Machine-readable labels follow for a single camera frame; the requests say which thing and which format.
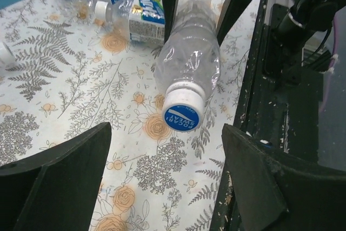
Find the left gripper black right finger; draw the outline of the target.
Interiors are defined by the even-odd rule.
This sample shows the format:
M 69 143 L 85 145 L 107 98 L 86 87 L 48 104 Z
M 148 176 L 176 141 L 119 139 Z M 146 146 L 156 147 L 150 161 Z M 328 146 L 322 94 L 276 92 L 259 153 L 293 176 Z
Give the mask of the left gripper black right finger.
M 225 124 L 222 141 L 244 230 L 345 230 L 345 172 Z

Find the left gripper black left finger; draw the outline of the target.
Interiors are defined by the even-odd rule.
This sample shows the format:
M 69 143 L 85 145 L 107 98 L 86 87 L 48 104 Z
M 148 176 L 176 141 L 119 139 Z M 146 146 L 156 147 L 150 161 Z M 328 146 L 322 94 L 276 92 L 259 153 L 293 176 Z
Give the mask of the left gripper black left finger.
M 103 122 L 1 166 L 1 230 L 88 230 L 111 135 Z

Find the clear bottle pocari cap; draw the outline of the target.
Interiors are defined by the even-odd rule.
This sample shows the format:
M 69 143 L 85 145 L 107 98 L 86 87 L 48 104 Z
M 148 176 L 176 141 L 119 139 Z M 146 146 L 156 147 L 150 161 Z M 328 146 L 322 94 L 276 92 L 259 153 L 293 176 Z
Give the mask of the clear bottle pocari cap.
M 215 14 L 202 0 L 181 5 L 168 40 L 156 59 L 154 78 L 164 95 L 163 121 L 189 132 L 203 119 L 207 99 L 221 74 Z

